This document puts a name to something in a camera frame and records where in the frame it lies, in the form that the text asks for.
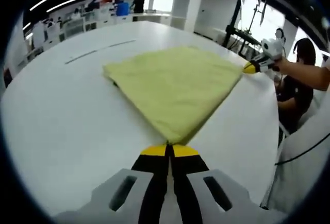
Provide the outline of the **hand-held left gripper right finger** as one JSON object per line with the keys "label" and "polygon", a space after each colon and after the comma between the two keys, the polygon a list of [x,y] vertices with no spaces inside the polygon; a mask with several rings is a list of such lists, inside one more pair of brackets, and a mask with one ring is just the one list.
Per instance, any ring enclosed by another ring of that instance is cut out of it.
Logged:
{"label": "hand-held left gripper right finger", "polygon": [[198,151],[171,147],[174,193],[183,223],[280,223],[285,214],[255,204],[246,188],[218,169],[209,169]]}

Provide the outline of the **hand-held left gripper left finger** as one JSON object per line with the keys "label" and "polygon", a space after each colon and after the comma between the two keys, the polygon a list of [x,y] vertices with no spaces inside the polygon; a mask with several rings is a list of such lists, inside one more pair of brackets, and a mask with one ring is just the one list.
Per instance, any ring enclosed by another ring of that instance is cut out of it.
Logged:
{"label": "hand-held left gripper left finger", "polygon": [[131,169],[121,169],[96,187],[76,211],[57,214],[56,223],[159,223],[167,192],[166,145],[144,149]]}

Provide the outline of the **person's right hand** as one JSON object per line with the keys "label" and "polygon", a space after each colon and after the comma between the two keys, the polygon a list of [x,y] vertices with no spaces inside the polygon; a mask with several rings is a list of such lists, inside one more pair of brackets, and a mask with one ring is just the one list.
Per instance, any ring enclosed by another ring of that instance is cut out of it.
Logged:
{"label": "person's right hand", "polygon": [[278,71],[281,74],[288,74],[287,73],[287,67],[290,65],[290,62],[285,58],[281,57],[280,59],[275,61],[275,67],[278,68]]}

